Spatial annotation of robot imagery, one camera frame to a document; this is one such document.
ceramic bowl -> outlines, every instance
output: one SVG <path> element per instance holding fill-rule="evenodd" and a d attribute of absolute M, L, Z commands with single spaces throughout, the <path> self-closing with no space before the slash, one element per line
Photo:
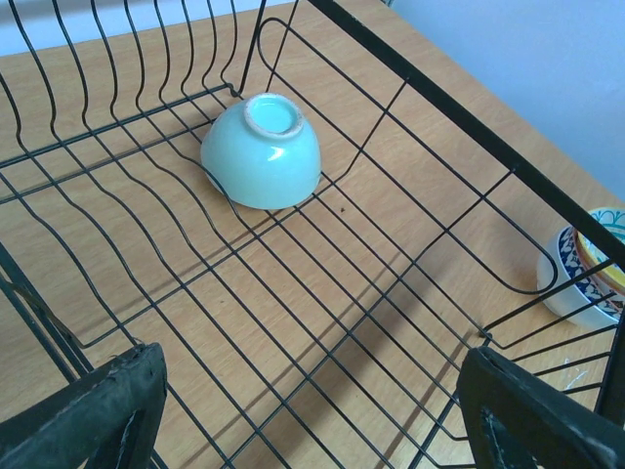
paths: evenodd
<path fill-rule="evenodd" d="M 575 248 L 577 249 L 577 254 L 579 255 L 579 260 L 581 261 L 582 266 L 584 267 L 584 269 L 588 270 L 595 264 L 593 263 L 593 260 L 588 256 L 586 251 L 582 249 L 579 237 L 579 232 L 575 231 Z M 625 302 L 625 288 L 622 288 L 620 285 L 618 285 L 614 280 L 607 276 L 604 271 L 599 271 L 594 274 L 593 281 L 602 293 L 614 294 L 614 296 L 610 298 L 610 301 Z"/>
<path fill-rule="evenodd" d="M 554 288 L 584 272 L 575 248 L 574 235 L 573 227 L 567 227 L 554 236 L 545 246 L 545 250 L 553 257 L 558 267 L 558 280 Z M 553 276 L 553 268 L 542 253 L 538 259 L 536 274 L 538 289 L 545 288 Z M 560 293 L 547 298 L 544 303 L 556 315 L 565 316 L 603 296 L 593 281 L 586 277 Z M 617 324 L 622 306 L 620 304 L 620 308 L 618 308 L 618 304 L 602 301 L 568 320 L 583 327 L 599 329 Z"/>
<path fill-rule="evenodd" d="M 625 210 L 602 207 L 590 210 L 588 213 L 625 244 Z M 607 260 L 607 256 L 580 232 L 577 232 L 577 241 L 582 261 L 587 265 L 596 266 Z M 614 291 L 619 295 L 619 300 L 625 300 L 625 273 L 618 266 L 609 266 L 598 272 L 596 277 L 603 291 Z"/>
<path fill-rule="evenodd" d="M 260 209 L 302 202 L 321 175 L 314 129 L 293 102 L 274 93 L 226 109 L 202 142 L 201 160 L 218 191 Z"/>

wood grain surface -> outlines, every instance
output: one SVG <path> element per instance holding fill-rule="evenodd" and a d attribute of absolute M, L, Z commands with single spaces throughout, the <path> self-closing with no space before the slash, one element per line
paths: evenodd
<path fill-rule="evenodd" d="M 340 3 L 580 205 L 618 203 L 381 2 Z M 272 7 L 266 18 L 288 21 L 291 12 L 290 5 Z M 384 467 L 381 454 L 389 465 L 407 467 L 454 391 L 467 348 L 483 340 L 477 325 L 535 297 L 506 285 L 535 289 L 538 251 L 493 206 L 538 242 L 565 221 L 305 2 L 293 28 L 306 42 L 287 36 L 271 90 L 298 103 L 316 129 L 325 178 L 297 209 L 233 211 L 197 161 L 208 122 L 237 98 L 222 90 L 164 104 L 221 84 L 221 74 L 240 82 L 256 13 L 236 19 L 229 66 L 232 17 L 195 21 L 190 34 L 181 24 L 167 27 L 166 36 L 141 32 L 137 42 L 110 38 L 114 71 L 103 41 L 75 46 L 80 68 L 67 47 L 39 51 L 53 105 L 30 55 L 1 58 L 21 124 L 18 140 L 18 120 L 0 91 L 1 161 L 91 135 L 36 156 L 40 166 L 28 157 L 1 170 L 2 242 L 82 342 L 111 330 L 111 316 L 129 320 L 127 335 L 114 331 L 86 349 L 94 366 L 130 347 L 129 336 L 162 344 L 176 396 L 168 397 L 156 449 L 169 467 L 221 467 L 223 456 L 234 454 L 236 467 L 331 467 L 332 457 L 345 467 Z M 284 32 L 278 21 L 264 27 L 268 64 Z M 244 96 L 265 91 L 270 76 L 255 53 Z M 391 101 L 393 117 L 383 117 Z M 492 206 L 479 201 L 495 185 Z M 453 236 L 445 234 L 476 202 Z M 7 418 L 64 381 L 4 297 L 0 311 L 0 417 Z M 497 327 L 495 340 L 505 346 L 554 318 L 537 305 Z M 504 353 L 519 357 L 584 332 L 560 323 Z M 574 361 L 608 350 L 611 337 L 520 364 L 538 371 Z M 604 362 L 544 378 L 559 389 L 594 383 Z M 596 395 L 573 397 L 591 405 Z M 263 438 L 237 452 L 271 415 Z M 463 435 L 454 405 L 423 467 L 470 462 L 466 443 L 453 441 Z"/>

blue and white bowl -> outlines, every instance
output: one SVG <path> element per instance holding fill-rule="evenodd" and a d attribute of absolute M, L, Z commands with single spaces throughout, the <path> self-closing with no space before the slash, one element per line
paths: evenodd
<path fill-rule="evenodd" d="M 575 247 L 573 227 L 567 227 L 554 236 L 545 246 L 558 268 L 558 280 L 553 288 L 562 285 L 584 272 Z M 541 253 L 536 269 L 538 289 L 545 288 L 553 278 L 553 268 L 544 254 Z M 582 308 L 604 295 L 593 281 L 586 277 L 575 282 L 569 288 L 544 300 L 545 305 L 556 315 L 562 317 Z M 590 329 L 599 329 L 617 324 L 623 305 L 619 302 L 603 300 L 596 306 L 572 316 L 568 320 Z"/>

patterned bowl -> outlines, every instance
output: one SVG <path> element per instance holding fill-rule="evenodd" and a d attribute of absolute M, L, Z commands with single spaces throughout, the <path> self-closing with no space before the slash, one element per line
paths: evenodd
<path fill-rule="evenodd" d="M 625 210 L 602 207 L 590 210 L 588 213 L 625 244 Z M 577 241 L 582 260 L 585 260 L 590 266 L 596 266 L 607 260 L 607 256 L 580 232 L 577 232 Z M 599 272 L 597 276 L 609 285 L 610 289 L 620 294 L 625 292 L 625 273 L 618 266 L 609 266 Z"/>
<path fill-rule="evenodd" d="M 558 267 L 558 281 L 553 288 L 581 275 L 584 267 L 575 248 L 575 231 L 567 227 L 556 234 L 545 249 L 556 261 Z M 541 254 L 537 265 L 538 289 L 545 288 L 553 276 L 553 269 L 544 254 Z M 575 310 L 587 306 L 593 301 L 603 298 L 602 294 L 590 277 L 575 282 L 569 288 L 547 298 L 545 305 L 556 315 L 562 317 Z M 568 320 L 583 327 L 599 329 L 608 325 L 617 324 L 623 304 L 603 300 L 596 306 L 572 316 Z"/>
<path fill-rule="evenodd" d="M 589 270 L 594 266 L 593 261 L 590 259 L 586 251 L 582 249 L 581 243 L 579 242 L 579 232 L 575 231 L 574 240 L 575 240 L 575 249 L 577 249 L 577 254 L 579 254 L 579 260 L 582 263 L 582 266 L 585 270 Z M 605 269 L 597 272 L 593 275 L 593 280 L 597 284 L 599 290 L 604 293 L 613 293 L 614 296 L 610 298 L 610 301 L 620 301 L 625 302 L 625 288 L 621 287 L 614 280 L 612 280 L 606 273 Z"/>

white wall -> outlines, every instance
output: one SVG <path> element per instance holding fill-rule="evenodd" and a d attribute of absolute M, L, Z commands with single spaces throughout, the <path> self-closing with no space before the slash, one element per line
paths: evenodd
<path fill-rule="evenodd" d="M 269 0 L 268 5 L 287 3 L 291 0 Z M 35 49 L 61 46 L 66 43 L 52 0 L 16 0 L 24 28 Z M 91 12 L 90 0 L 58 0 L 62 20 L 73 42 L 100 37 Z M 131 31 L 124 11 L 123 0 L 96 0 L 96 6 L 104 32 L 107 36 Z M 187 0 L 191 20 L 209 18 L 207 0 Z M 129 0 L 131 17 L 137 30 L 158 27 L 158 17 L 152 0 Z M 260 0 L 234 0 L 237 12 L 257 9 Z M 230 0 L 212 0 L 215 16 L 232 12 Z M 158 0 L 158 8 L 165 24 L 185 22 L 181 0 Z M 8 0 L 0 0 L 0 57 L 26 51 L 26 45 L 14 21 Z"/>
<path fill-rule="evenodd" d="M 625 1 L 395 0 L 393 8 L 625 200 Z"/>

